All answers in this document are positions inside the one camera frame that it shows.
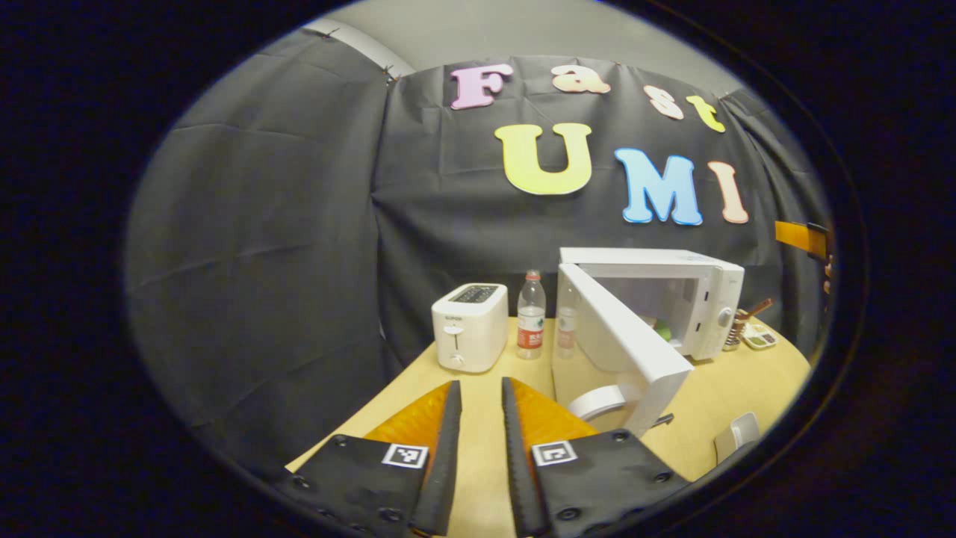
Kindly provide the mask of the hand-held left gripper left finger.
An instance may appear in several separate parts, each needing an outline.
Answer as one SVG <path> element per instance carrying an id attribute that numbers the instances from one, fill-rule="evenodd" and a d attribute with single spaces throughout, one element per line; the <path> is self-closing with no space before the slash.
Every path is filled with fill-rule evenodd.
<path id="1" fill-rule="evenodd" d="M 274 487 L 348 536 L 445 536 L 461 411 L 459 382 L 444 383 L 364 436 L 332 436 Z"/>

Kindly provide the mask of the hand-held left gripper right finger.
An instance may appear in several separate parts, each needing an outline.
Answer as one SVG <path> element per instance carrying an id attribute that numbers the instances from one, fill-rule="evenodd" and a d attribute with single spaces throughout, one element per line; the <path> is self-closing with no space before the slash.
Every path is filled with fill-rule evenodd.
<path id="1" fill-rule="evenodd" d="M 517 536 L 592 537 L 689 487 L 635 433 L 598 432 L 515 378 L 501 389 Z"/>

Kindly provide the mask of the white microwave oven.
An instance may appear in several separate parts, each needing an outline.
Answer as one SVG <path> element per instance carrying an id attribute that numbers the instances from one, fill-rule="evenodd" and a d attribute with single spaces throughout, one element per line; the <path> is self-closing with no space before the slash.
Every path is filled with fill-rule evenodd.
<path id="1" fill-rule="evenodd" d="M 554 394 L 583 420 L 619 412 L 641 436 L 665 415 L 693 362 L 721 353 L 744 268 L 687 250 L 563 247 Z M 672 340 L 655 333 L 667 320 Z"/>

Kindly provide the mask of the white toaster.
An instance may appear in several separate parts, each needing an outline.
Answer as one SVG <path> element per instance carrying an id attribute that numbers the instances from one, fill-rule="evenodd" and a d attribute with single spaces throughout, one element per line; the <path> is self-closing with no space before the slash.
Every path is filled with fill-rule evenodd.
<path id="1" fill-rule="evenodd" d="M 497 283 L 460 285 L 431 307 L 437 360 L 451 371 L 482 374 L 508 341 L 508 289 Z"/>

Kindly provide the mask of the clear water bottle red label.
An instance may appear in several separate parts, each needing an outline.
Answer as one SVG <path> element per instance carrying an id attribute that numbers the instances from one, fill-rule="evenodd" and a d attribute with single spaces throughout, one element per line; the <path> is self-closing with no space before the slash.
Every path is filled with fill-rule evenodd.
<path id="1" fill-rule="evenodd" d="M 517 300 L 517 354 L 536 359 L 543 345 L 547 298 L 537 270 L 528 270 Z"/>

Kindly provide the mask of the white plate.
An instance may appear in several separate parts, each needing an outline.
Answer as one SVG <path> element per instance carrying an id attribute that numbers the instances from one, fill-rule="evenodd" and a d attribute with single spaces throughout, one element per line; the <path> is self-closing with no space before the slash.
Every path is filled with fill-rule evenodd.
<path id="1" fill-rule="evenodd" d="M 723 463 L 728 457 L 761 437 L 759 421 L 754 412 L 738 416 L 714 437 L 716 462 Z"/>

